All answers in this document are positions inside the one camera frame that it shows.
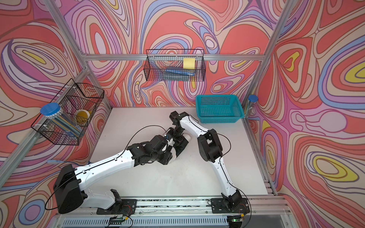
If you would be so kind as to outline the teal plastic basket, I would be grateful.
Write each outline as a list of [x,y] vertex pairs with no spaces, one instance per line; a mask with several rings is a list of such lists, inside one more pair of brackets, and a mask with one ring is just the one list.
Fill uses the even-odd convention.
[[197,117],[205,124],[235,123],[245,117],[236,95],[199,95],[195,106]]

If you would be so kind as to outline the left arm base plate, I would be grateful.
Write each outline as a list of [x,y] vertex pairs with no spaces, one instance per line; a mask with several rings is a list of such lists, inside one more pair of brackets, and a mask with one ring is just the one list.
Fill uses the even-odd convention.
[[133,215],[136,211],[136,199],[122,199],[108,209],[97,209],[97,215]]

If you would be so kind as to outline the black white checkered pillowcase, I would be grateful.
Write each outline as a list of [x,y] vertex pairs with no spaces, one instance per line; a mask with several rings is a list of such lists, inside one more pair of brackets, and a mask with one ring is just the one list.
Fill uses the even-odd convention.
[[171,154],[172,154],[172,158],[169,161],[170,163],[173,163],[177,157],[179,157],[182,152],[184,151],[184,149],[186,148],[186,146],[188,145],[188,143],[191,141],[191,137],[188,134],[182,134],[182,141],[177,144],[175,141],[172,141],[172,148],[171,148]]

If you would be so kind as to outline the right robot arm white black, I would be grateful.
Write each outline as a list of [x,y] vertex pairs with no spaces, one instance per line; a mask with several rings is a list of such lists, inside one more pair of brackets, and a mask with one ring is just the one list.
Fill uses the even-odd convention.
[[175,128],[168,130],[170,148],[175,151],[178,157],[191,140],[191,136],[197,139],[199,154],[202,159],[208,162],[213,168],[222,190],[223,205],[226,210],[233,211],[239,206],[242,195],[240,190],[234,187],[223,160],[223,147],[219,136],[214,129],[207,129],[192,120],[186,113],[173,111],[169,115]]

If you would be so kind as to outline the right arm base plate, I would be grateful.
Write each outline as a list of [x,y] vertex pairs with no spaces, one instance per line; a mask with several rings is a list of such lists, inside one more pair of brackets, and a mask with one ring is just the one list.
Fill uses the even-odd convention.
[[209,205],[212,208],[213,214],[224,214],[224,213],[239,213],[248,214],[251,212],[251,208],[247,198],[243,198],[240,202],[229,203],[223,198],[212,198],[208,200]]

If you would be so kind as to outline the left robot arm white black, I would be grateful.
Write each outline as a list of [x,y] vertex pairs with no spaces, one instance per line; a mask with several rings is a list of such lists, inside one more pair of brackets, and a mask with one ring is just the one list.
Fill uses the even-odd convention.
[[125,206],[117,190],[92,193],[90,187],[102,179],[125,169],[152,162],[167,165],[172,159],[173,138],[156,135],[151,141],[134,143],[124,151],[96,163],[63,167],[54,185],[57,210],[60,214],[78,208],[98,208],[120,214]]

